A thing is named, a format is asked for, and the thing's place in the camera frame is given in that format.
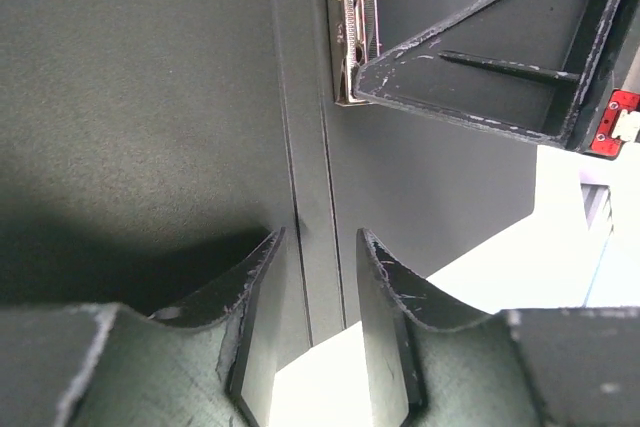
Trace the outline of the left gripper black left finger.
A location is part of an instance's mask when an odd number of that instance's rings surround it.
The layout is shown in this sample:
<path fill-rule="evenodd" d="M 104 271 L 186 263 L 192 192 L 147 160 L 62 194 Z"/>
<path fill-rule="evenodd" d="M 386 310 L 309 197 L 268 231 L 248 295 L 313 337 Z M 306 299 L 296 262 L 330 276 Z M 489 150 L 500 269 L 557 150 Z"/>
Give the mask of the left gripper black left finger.
<path fill-rule="evenodd" d="M 1 311 L 5 426 L 265 426 L 286 232 L 145 316 L 123 303 Z"/>

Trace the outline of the red and black file folder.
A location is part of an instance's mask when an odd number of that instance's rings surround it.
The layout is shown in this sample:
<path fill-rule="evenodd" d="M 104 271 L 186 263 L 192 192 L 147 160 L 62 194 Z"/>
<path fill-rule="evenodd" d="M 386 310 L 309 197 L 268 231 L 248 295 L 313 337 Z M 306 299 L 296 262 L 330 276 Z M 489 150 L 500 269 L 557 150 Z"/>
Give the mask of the red and black file folder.
<path fill-rule="evenodd" d="M 424 276 L 535 211 L 547 145 L 354 91 L 377 0 L 1 0 L 1 303 L 151 313 L 286 232 L 286 351 L 360 315 L 356 233 Z"/>

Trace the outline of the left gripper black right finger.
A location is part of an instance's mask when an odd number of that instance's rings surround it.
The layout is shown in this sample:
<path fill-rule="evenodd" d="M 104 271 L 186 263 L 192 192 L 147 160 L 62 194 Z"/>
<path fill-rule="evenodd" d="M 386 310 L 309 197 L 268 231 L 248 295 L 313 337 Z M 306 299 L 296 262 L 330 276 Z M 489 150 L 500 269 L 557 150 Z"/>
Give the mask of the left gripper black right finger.
<path fill-rule="evenodd" d="M 377 426 L 635 426 L 635 307 L 476 309 L 403 265 L 369 230 L 356 242 Z"/>

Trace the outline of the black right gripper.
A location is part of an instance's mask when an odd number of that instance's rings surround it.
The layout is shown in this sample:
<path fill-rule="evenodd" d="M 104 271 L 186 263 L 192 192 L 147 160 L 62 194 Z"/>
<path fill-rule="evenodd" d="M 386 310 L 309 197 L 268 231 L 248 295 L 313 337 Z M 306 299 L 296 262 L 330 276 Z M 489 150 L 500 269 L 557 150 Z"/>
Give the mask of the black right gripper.
<path fill-rule="evenodd" d="M 639 108 L 639 0 L 377 0 L 362 99 L 615 159 Z"/>

